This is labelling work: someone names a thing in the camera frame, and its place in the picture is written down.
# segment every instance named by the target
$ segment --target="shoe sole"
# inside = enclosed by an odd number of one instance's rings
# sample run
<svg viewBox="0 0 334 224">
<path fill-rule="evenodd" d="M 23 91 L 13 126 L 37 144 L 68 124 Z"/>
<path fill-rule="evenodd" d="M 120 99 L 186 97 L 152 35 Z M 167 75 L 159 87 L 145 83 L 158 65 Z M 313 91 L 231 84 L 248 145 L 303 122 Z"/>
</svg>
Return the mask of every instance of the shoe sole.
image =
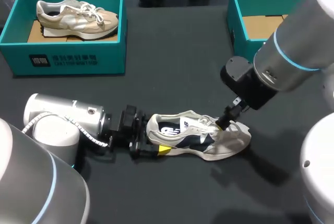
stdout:
<svg viewBox="0 0 334 224">
<path fill-rule="evenodd" d="M 44 37 L 65 37 L 65 36 L 75 36 L 79 37 L 83 40 L 100 40 L 108 37 L 109 35 L 116 33 L 118 26 L 110 29 L 106 32 L 100 33 L 83 33 L 78 31 L 72 31 L 68 29 L 52 29 L 52 28 L 43 28 L 43 35 Z"/>
<path fill-rule="evenodd" d="M 167 154 L 166 156 L 176 156 L 176 155 L 182 155 L 182 154 L 192 154 L 192 155 L 197 155 L 199 157 L 201 157 L 202 159 L 206 160 L 206 161 L 215 161 L 215 160 L 222 160 L 222 159 L 226 159 L 228 157 L 231 157 L 235 154 L 238 154 L 239 152 L 243 151 L 246 147 L 248 147 L 248 145 L 251 143 L 251 134 L 249 133 L 249 128 L 245 125 L 240 126 L 241 130 L 243 133 L 247 133 L 247 135 L 249 136 L 249 139 L 247 141 L 245 140 L 241 140 L 242 142 L 245 143 L 245 145 L 238 151 L 234 151 L 234 152 L 229 152 L 227 154 L 219 154 L 219 155 L 211 155 L 211 154 L 205 154 L 201 151 L 198 150 L 193 150 L 190 148 L 172 148 Z M 157 144 L 157 145 L 162 145 L 165 146 L 164 143 L 160 143 L 157 142 L 155 140 L 151 141 L 153 144 Z"/>
</svg>

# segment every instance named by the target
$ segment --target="shoe heel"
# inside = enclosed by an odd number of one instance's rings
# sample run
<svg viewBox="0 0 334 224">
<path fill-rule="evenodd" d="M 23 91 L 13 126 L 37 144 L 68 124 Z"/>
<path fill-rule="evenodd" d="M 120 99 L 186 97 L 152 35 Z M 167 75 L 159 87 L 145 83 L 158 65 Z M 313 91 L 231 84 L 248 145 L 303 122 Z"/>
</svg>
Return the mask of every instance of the shoe heel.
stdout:
<svg viewBox="0 0 334 224">
<path fill-rule="evenodd" d="M 44 37 L 64 37 L 68 36 L 68 30 L 64 29 L 52 29 L 52 28 L 46 28 L 43 29 L 43 35 Z"/>
</svg>

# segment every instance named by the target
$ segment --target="beige sneaker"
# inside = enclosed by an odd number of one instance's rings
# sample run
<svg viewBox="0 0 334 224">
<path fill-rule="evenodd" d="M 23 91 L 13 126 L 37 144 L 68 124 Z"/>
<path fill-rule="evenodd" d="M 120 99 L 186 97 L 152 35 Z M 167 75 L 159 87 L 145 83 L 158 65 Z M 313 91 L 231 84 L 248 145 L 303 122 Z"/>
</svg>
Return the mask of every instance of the beige sneaker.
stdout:
<svg viewBox="0 0 334 224">
<path fill-rule="evenodd" d="M 96 40 L 117 32 L 118 15 L 86 2 L 37 2 L 37 18 L 45 37 L 78 36 Z"/>
<path fill-rule="evenodd" d="M 171 148 L 165 155 L 193 154 L 208 161 L 228 158 L 249 145 L 251 134 L 247 126 L 231 121 L 221 131 L 216 120 L 194 111 L 154 114 L 147 123 L 146 135 L 153 144 Z"/>
</svg>

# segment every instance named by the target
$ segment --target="open box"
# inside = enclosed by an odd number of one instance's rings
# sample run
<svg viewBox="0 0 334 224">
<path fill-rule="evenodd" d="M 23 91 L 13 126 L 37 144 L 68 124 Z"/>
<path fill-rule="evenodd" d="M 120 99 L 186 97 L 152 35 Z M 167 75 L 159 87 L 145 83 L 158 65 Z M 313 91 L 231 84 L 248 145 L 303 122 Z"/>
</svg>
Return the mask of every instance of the open box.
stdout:
<svg viewBox="0 0 334 224">
<path fill-rule="evenodd" d="M 300 0 L 229 0 L 227 23 L 234 55 L 255 53 Z"/>
<path fill-rule="evenodd" d="M 0 36 L 0 51 L 14 75 L 123 74 L 127 16 L 123 0 L 78 0 L 118 14 L 116 40 L 27 42 L 38 0 L 15 0 Z M 62 0 L 43 0 L 57 3 Z"/>
</svg>

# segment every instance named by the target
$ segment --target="white cable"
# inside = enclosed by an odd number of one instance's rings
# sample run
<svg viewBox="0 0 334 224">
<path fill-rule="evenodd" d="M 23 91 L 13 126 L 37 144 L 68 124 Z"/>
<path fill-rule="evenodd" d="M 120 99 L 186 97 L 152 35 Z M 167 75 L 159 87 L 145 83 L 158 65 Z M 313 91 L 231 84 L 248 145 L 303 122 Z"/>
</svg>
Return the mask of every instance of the white cable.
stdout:
<svg viewBox="0 0 334 224">
<path fill-rule="evenodd" d="M 93 136 L 91 136 L 82 126 L 80 126 L 80 124 L 78 122 L 76 122 L 74 119 L 72 119 L 70 116 L 64 115 L 61 116 L 59 114 L 56 113 L 51 113 L 51 112 L 45 112 L 45 113 L 41 113 L 39 115 L 37 115 L 35 118 L 33 118 L 27 125 L 26 127 L 22 130 L 22 133 L 26 134 L 26 132 L 34 125 L 36 124 L 40 119 L 46 117 L 46 116 L 50 116 L 50 115 L 56 115 L 58 117 L 61 117 L 65 120 L 67 120 L 68 122 L 72 123 L 73 125 L 75 125 L 82 133 L 83 135 L 85 135 L 91 142 L 99 145 L 100 147 L 108 147 L 109 145 L 107 143 L 101 142 L 95 138 L 93 138 Z"/>
</svg>

